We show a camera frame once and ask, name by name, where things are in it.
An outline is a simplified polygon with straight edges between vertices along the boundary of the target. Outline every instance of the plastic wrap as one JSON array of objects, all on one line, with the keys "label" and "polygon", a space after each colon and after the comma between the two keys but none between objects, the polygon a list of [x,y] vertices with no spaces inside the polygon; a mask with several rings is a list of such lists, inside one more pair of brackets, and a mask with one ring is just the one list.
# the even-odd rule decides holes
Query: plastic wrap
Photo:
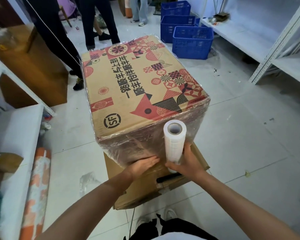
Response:
[{"label": "plastic wrap", "polygon": [[[153,155],[165,158],[164,124],[172,119],[186,125],[185,140],[193,142],[208,109],[210,97],[158,37],[139,37],[94,50],[83,54],[81,60],[96,142],[109,158],[122,167]],[[112,66],[111,71],[108,63],[112,64],[113,60],[118,61],[118,67],[122,69]],[[120,66],[120,61],[128,61],[128,65],[139,69],[135,73],[144,88],[141,96],[135,90],[126,92],[128,98],[123,90],[119,95],[118,91],[114,91],[119,84],[119,79],[114,80],[117,71],[123,71],[124,75],[125,66]],[[128,81],[130,78],[125,76],[124,79],[132,88],[133,83]]]}]

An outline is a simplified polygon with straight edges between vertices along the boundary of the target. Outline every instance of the black pants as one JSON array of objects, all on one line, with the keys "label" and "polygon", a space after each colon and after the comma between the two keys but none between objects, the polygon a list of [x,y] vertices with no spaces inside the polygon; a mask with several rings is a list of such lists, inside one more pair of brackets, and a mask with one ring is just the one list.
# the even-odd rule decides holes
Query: black pants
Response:
[{"label": "black pants", "polygon": [[[202,230],[200,227],[197,227],[196,225],[180,218],[174,218],[165,221],[161,219],[159,214],[157,214],[157,216],[159,217],[160,224],[162,225],[161,235],[168,232],[183,232],[206,240],[218,240],[214,236],[211,236],[206,231]],[[129,240],[151,240],[158,237],[159,233],[156,228],[156,224],[157,219],[153,219],[151,222],[141,224]]]},{"label": "black pants", "polygon": [[94,9],[95,6],[98,8],[104,22],[107,25],[112,44],[120,43],[109,0],[78,0],[78,2],[80,6],[79,10],[82,15],[83,31],[84,36],[86,37],[86,46],[88,50],[95,48],[93,35],[93,20],[96,14]]},{"label": "black pants", "polygon": [[60,21],[58,13],[38,13],[44,23],[49,27],[49,29],[44,25],[44,23],[38,18],[33,17],[33,23],[36,26],[38,33],[43,38],[44,42],[47,44],[48,48],[54,53],[60,60],[67,64],[75,74],[82,78],[81,68],[80,68],[80,58],[77,49],[72,44],[72,42],[67,37],[64,27]]}]

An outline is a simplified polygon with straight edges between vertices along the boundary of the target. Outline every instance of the tape roll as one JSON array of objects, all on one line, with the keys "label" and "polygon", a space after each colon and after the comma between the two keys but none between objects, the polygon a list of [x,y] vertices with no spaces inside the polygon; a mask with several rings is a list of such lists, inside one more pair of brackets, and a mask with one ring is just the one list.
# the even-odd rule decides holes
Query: tape roll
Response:
[{"label": "tape roll", "polygon": [[179,164],[186,139],[187,127],[180,120],[170,120],[164,125],[163,132],[167,161]]}]

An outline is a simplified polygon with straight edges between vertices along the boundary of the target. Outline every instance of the black sneaker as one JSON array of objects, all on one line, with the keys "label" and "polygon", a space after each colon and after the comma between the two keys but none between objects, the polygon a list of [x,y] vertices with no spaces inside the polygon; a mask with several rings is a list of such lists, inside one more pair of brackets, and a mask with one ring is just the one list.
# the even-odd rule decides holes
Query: black sneaker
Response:
[{"label": "black sneaker", "polygon": [[70,70],[70,71],[69,71],[69,74],[70,74],[71,76],[75,76],[75,71],[74,71],[74,70]]},{"label": "black sneaker", "polygon": [[99,40],[103,41],[103,40],[110,40],[111,36],[105,32],[102,32],[102,35],[99,35]]},{"label": "black sneaker", "polygon": [[79,91],[84,88],[84,80],[82,78],[77,78],[77,82],[73,87],[74,91]]}]

